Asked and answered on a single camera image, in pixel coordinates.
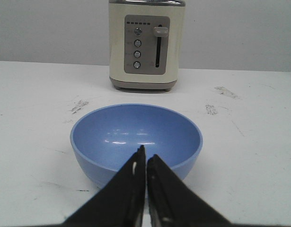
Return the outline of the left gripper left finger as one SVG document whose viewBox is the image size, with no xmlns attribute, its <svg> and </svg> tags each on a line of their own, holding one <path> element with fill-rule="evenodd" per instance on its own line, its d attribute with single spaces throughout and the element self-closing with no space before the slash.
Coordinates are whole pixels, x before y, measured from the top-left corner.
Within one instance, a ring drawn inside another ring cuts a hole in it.
<svg viewBox="0 0 291 227">
<path fill-rule="evenodd" d="M 62 227 L 141 227 L 145 203 L 145 147 L 141 145 L 94 197 Z"/>
</svg>

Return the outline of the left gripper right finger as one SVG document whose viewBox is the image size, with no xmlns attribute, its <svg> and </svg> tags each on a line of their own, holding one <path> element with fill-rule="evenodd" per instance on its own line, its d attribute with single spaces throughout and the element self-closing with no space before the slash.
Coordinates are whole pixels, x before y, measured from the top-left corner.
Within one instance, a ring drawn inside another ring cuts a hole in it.
<svg viewBox="0 0 291 227">
<path fill-rule="evenodd" d="M 153 227 L 231 227 L 192 192 L 158 156 L 147 162 L 147 191 Z"/>
</svg>

